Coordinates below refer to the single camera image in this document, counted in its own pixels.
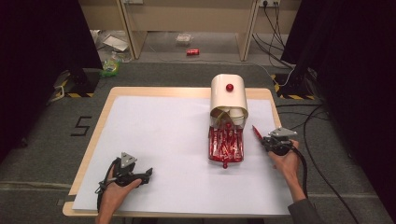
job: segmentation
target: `red ball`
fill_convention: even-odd
[[[227,84],[227,86],[225,87],[225,89],[227,91],[233,91],[233,84]]]

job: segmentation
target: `sleeve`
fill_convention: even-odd
[[[294,224],[319,224],[325,223],[318,215],[317,210],[314,208],[308,199],[301,200],[293,203],[288,207]]]

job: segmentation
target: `wrist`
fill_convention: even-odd
[[[113,211],[105,206],[101,206],[100,212],[95,219],[95,224],[109,224],[112,217]]]

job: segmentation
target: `yellow black tape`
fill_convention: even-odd
[[[277,97],[283,98],[283,99],[292,99],[292,100],[314,100],[314,96],[312,94],[309,94],[308,92],[305,94],[295,94],[295,93],[290,93],[285,91],[285,87],[279,86],[279,84],[276,82],[276,75],[271,75],[271,78],[274,81],[274,88]]]
[[[69,76],[66,77],[64,82],[62,82],[62,86],[65,87],[67,84],[67,81],[69,80]],[[61,96],[62,93],[59,91],[56,93],[56,97]],[[65,97],[72,97],[72,98],[81,98],[81,97],[93,97],[93,92],[64,92]]]

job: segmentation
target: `power outlet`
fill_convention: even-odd
[[[267,2],[267,7],[279,7],[280,5],[280,0],[260,0],[260,7],[264,7],[264,1]]]

